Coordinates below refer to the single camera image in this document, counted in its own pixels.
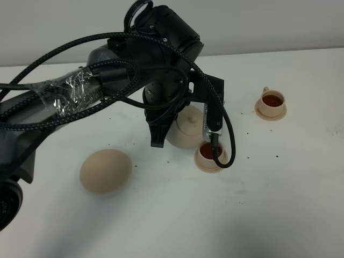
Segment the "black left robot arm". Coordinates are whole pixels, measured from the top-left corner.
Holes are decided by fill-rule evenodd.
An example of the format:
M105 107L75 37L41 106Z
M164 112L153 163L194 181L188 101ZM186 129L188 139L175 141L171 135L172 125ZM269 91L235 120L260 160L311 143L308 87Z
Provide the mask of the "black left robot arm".
M22 84L22 79L52 57L86 42L105 39L86 66L56 79ZM136 1L122 32L90 35L40 57L10 83L1 85L1 228L19 212L19 180L33 181L35 151L63 125L88 117L115 102L142 108L150 144L163 147L173 122L191 102L205 104L203 133L211 153L229 117L224 109L224 81L195 64L203 44L172 9Z

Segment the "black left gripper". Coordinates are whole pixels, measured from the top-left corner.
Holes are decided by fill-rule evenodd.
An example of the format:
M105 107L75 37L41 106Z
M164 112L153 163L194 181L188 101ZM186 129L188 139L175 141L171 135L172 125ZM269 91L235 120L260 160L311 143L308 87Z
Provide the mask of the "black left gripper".
M164 72L144 88L144 109L150 130L150 146L163 147L178 114L191 102L208 104L207 124L223 128L224 80L197 72Z

